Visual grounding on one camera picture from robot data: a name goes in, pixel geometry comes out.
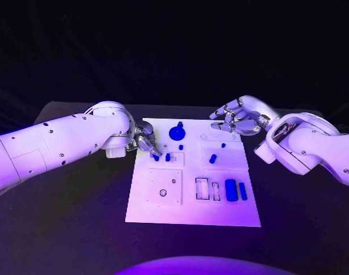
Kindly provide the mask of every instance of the table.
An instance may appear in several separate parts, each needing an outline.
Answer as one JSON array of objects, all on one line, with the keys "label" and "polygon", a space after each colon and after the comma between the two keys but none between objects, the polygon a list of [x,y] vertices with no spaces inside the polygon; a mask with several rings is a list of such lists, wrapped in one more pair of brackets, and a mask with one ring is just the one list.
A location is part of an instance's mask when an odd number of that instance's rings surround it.
[{"label": "table", "polygon": [[[36,123],[92,104],[52,102]],[[126,105],[142,117],[206,119],[214,107]],[[0,197],[0,274],[111,274],[150,260],[216,256],[297,274],[349,274],[349,187],[323,167],[292,174],[242,137],[261,228],[125,223],[135,151],[101,150]],[[220,239],[206,236],[223,236]]]}]

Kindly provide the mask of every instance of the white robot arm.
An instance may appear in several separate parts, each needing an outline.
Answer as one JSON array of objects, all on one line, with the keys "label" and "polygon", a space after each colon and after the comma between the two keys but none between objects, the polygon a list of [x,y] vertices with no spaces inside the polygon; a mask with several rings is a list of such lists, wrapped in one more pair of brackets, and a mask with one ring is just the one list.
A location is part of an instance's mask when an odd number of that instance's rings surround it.
[{"label": "white robot arm", "polygon": [[349,185],[349,135],[311,113],[291,113],[282,117],[255,97],[242,96],[225,104],[210,119],[226,115],[214,129],[240,135],[255,135],[263,128],[266,138],[255,153],[269,164],[278,160],[285,168],[304,175],[321,165],[336,179]]},{"label": "white robot arm", "polygon": [[103,101],[85,113],[46,121],[0,136],[0,195],[26,179],[106,150],[108,158],[139,148],[154,155],[151,124],[135,121],[125,107]]}]

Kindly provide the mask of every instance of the blue object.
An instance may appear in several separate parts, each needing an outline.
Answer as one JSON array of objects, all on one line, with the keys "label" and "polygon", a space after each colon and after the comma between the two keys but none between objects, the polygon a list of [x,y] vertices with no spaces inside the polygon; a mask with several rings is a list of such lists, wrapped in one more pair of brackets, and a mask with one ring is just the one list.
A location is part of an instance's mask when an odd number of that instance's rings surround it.
[{"label": "blue object", "polygon": [[237,201],[237,189],[236,181],[233,179],[225,180],[225,189],[226,189],[226,200],[229,202]]},{"label": "blue object", "polygon": [[209,159],[209,163],[214,163],[214,161],[216,161],[216,155],[212,154],[210,159]]},{"label": "blue object", "polygon": [[170,129],[168,136],[173,140],[181,140],[184,138],[183,126],[181,122],[178,122],[178,125]]},{"label": "blue object", "polygon": [[242,200],[245,201],[246,200],[246,193],[245,193],[245,186],[243,186],[242,182],[237,184],[237,187],[239,187],[239,193],[242,194]]}]

